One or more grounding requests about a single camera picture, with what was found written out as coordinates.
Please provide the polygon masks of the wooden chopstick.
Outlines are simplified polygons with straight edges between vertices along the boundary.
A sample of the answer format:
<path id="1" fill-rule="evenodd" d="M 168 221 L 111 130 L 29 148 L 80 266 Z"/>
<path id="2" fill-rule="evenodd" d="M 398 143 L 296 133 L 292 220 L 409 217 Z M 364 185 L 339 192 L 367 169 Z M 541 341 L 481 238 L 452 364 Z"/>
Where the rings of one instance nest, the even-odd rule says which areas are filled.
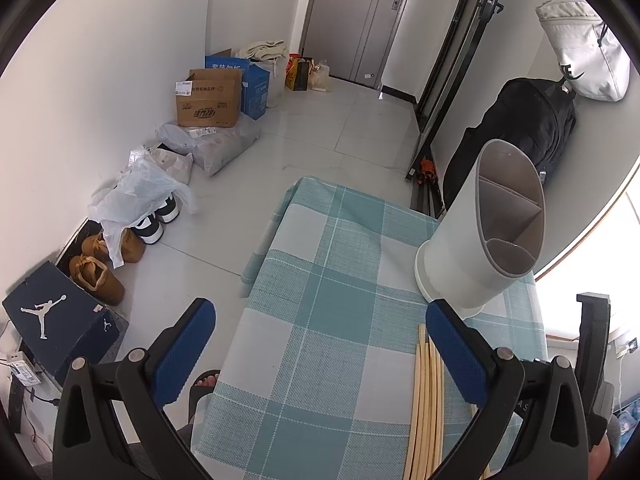
<path id="1" fill-rule="evenodd" d="M 437 431 L 437 356 L 434 342 L 430 339 L 428 341 L 428 371 L 430 372 L 430 378 L 428 378 L 428 416 L 425 419 L 425 478 L 430 478 L 434 471 L 434 461 L 436 454 L 436 431 Z"/>
<path id="2" fill-rule="evenodd" d="M 442 463 L 442 441 L 444 440 L 444 364 L 438 352 L 435 352 L 435 433 L 433 470 Z"/>
<path id="3" fill-rule="evenodd" d="M 418 422 L 416 423 L 416 448 L 414 449 L 413 479 L 425 479 L 427 467 L 427 451 L 430 437 L 428 424 L 430 423 L 430 408 L 428 401 L 431 394 L 431 358 L 428 343 L 421 342 L 421 370 L 420 370 L 420 405 L 418 408 Z"/>
<path id="4" fill-rule="evenodd" d="M 424 368 L 425 368 L 426 328 L 424 324 L 418 326 L 418 343 L 414 356 L 413 395 L 411 403 L 411 417 L 407 457 L 405 462 L 404 479 L 418 478 L 421 453 L 421 422 L 424 408 Z"/>

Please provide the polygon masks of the navy Jordan shoe box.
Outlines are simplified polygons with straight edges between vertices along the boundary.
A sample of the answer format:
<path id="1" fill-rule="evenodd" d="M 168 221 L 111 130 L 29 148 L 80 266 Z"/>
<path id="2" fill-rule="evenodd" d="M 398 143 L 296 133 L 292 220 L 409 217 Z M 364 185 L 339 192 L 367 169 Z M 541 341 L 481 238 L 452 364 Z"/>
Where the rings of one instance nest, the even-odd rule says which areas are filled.
<path id="1" fill-rule="evenodd" d="M 62 385 L 74 359 L 112 362 L 128 321 L 72 282 L 49 261 L 2 301 L 24 343 Z"/>

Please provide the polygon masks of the brown boot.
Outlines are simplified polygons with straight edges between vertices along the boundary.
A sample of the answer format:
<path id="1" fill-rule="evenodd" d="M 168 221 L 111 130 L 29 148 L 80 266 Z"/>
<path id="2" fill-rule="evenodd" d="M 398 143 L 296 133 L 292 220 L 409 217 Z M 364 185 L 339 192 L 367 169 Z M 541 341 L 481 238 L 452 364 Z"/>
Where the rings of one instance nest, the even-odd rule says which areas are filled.
<path id="1" fill-rule="evenodd" d="M 70 259 L 70 277 L 97 300 L 118 306 L 125 296 L 124 285 L 115 278 L 108 266 L 91 256 Z"/>
<path id="2" fill-rule="evenodd" d="M 124 229 L 120 239 L 120 249 L 124 263 L 137 263 L 144 254 L 145 244 L 130 229 Z M 97 258 L 104 263 L 110 260 L 102 232 L 86 237 L 81 243 L 81 252 L 85 256 Z"/>

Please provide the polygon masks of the white utensil holder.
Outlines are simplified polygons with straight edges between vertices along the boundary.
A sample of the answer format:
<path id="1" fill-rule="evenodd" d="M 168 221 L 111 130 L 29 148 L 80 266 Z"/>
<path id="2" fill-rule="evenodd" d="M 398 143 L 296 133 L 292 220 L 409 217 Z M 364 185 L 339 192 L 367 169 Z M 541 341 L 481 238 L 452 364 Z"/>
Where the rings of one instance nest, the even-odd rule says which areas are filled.
<path id="1" fill-rule="evenodd" d="M 491 140 L 416 252 L 418 289 L 428 302 L 446 300 L 460 318 L 477 315 L 533 270 L 545 226 L 544 190 L 533 163 L 516 146 Z"/>

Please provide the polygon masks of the black white sneaker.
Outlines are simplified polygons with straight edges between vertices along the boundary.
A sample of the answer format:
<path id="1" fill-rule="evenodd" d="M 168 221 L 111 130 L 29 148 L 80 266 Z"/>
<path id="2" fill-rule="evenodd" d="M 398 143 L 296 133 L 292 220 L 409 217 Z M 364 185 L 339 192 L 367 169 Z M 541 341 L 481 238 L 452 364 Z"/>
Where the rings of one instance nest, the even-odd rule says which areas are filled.
<path id="1" fill-rule="evenodd" d="M 154 214 L 155 218 L 163 224 L 168 224 L 176 220 L 180 214 L 180 210 L 175 197 L 170 194 L 160 205 L 160 208 L 154 211 Z"/>
<path id="2" fill-rule="evenodd" d="M 136 226 L 130 228 L 145 245 L 156 244 L 164 234 L 163 225 L 158 221 L 155 214 L 144 217 Z"/>

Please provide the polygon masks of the teal checkered tablecloth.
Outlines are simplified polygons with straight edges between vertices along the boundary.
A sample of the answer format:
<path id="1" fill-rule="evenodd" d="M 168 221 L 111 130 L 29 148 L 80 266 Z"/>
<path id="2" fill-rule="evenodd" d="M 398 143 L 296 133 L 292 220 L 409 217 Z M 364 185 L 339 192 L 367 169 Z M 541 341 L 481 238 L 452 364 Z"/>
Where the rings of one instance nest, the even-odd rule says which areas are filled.
<path id="1" fill-rule="evenodd" d="M 439 225 L 303 177 L 245 268 L 247 300 L 192 452 L 215 479 L 403 479 L 418 326 L 414 277 Z M 444 367 L 442 458 L 476 413 Z"/>

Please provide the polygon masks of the white plastic bag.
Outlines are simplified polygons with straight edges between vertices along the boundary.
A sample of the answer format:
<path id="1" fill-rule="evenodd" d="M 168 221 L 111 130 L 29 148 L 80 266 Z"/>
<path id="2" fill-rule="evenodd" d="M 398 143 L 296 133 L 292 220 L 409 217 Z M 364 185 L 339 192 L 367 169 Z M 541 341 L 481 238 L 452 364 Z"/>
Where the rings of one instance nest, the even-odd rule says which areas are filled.
<path id="1" fill-rule="evenodd" d="M 120 248 L 124 229 L 133 228 L 160 209 L 170 194 L 178 198 L 189 214 L 198 211 L 191 189 L 158 166 L 143 146 L 130 153 L 127 167 L 113 185 L 94 194 L 88 205 L 88 219 L 102 226 L 115 268 L 124 265 Z"/>

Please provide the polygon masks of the black folded tripod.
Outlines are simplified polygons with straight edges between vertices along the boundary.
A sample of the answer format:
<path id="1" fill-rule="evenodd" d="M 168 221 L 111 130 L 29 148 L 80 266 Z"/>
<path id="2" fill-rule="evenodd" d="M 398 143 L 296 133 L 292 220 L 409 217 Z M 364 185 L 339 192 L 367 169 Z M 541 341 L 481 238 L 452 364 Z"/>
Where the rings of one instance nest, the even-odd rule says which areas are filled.
<path id="1" fill-rule="evenodd" d="M 444 123 L 499 0 L 459 0 L 434 67 L 416 106 L 420 130 L 406 179 L 412 184 L 410 207 L 434 218 L 444 210 L 432 143 Z"/>

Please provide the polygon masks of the grey plastic parcel bag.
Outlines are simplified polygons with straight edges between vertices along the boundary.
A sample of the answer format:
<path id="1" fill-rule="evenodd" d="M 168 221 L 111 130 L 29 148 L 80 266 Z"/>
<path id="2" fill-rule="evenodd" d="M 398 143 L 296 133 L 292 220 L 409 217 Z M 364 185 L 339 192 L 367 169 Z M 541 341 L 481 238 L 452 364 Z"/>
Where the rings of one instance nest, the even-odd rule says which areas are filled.
<path id="1" fill-rule="evenodd" d="M 233 127 L 180 127 L 166 122 L 155 131 L 160 144 L 180 155 L 193 157 L 195 165 L 213 177 L 229 162 L 248 150 L 259 138 L 257 120 L 241 114 Z"/>

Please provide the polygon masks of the white tote bag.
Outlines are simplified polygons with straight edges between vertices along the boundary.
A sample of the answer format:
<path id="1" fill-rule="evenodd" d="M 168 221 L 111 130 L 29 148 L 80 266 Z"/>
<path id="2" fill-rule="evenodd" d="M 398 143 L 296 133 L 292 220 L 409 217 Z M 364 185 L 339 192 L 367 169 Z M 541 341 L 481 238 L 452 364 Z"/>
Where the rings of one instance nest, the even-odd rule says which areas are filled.
<path id="1" fill-rule="evenodd" d="M 586 0 L 549 0 L 536 14 L 564 80 L 578 96 L 600 102 L 626 96 L 630 58 Z"/>

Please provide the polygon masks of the brown cardboard box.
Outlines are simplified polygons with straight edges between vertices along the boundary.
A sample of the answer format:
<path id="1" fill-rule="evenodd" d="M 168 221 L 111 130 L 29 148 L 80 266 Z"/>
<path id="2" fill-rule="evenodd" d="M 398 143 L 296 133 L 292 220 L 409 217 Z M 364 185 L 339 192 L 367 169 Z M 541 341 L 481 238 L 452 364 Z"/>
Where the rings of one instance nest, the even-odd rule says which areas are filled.
<path id="1" fill-rule="evenodd" d="M 231 128 L 239 119 L 242 70 L 202 68 L 175 83 L 177 122 L 181 127 Z"/>

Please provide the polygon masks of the blue cardboard box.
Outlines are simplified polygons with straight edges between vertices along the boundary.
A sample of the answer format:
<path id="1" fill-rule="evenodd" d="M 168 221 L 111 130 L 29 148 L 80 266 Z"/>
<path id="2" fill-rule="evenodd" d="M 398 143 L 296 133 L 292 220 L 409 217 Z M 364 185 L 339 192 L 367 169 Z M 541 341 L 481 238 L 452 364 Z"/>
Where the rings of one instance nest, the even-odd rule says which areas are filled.
<path id="1" fill-rule="evenodd" d="M 237 68 L 242 72 L 241 112 L 257 120 L 266 112 L 270 73 L 247 58 L 235 58 L 226 52 L 206 55 L 206 68 Z"/>

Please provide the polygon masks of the yellow black shopping bag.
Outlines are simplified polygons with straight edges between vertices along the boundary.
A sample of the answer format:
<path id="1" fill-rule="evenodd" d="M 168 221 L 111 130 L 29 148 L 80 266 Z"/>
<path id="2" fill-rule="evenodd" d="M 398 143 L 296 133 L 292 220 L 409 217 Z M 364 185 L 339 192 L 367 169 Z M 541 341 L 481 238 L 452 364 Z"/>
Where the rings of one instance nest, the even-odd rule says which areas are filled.
<path id="1" fill-rule="evenodd" d="M 311 70 L 311 58 L 304 58 L 298 53 L 291 53 L 285 74 L 285 87 L 291 91 L 306 91 Z"/>

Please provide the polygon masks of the beige folded cloth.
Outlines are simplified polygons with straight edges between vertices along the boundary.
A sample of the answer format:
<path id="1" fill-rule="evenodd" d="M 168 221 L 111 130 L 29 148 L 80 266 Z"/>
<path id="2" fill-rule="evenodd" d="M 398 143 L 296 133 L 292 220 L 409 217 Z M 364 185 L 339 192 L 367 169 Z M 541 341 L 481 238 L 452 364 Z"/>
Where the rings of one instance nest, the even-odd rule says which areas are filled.
<path id="1" fill-rule="evenodd" d="M 284 40 L 256 41 L 239 49 L 236 56 L 254 62 L 277 61 L 288 58 L 288 46 Z"/>

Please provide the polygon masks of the grey door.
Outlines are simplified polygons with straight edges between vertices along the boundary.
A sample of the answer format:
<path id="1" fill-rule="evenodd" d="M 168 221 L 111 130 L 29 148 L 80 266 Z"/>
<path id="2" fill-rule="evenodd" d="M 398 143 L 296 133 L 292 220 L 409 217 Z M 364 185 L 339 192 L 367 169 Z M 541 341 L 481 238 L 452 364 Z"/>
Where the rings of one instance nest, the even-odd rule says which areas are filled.
<path id="1" fill-rule="evenodd" d="M 309 0 L 299 53 L 334 78 L 378 88 L 406 0 Z"/>

